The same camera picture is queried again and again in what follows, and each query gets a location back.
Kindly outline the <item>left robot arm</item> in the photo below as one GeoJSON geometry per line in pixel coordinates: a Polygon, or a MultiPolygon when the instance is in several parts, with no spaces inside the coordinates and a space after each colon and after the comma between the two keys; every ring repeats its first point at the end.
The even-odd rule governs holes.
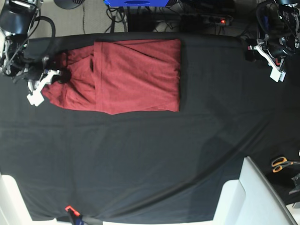
{"type": "Polygon", "coordinates": [[[248,61],[267,60],[284,72],[285,60],[300,53],[300,2],[265,0],[255,9],[257,32],[246,38],[248,61]]]}

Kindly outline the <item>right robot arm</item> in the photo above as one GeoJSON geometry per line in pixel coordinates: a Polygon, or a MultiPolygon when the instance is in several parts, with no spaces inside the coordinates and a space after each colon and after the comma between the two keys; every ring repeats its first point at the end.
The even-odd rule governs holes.
{"type": "Polygon", "coordinates": [[[42,4],[41,0],[6,0],[0,12],[0,74],[13,83],[27,81],[30,94],[44,85],[71,79],[69,70],[50,62],[56,28],[52,19],[41,15],[42,4]],[[38,56],[28,58],[25,50],[41,21],[51,26],[50,41],[38,56]]]}

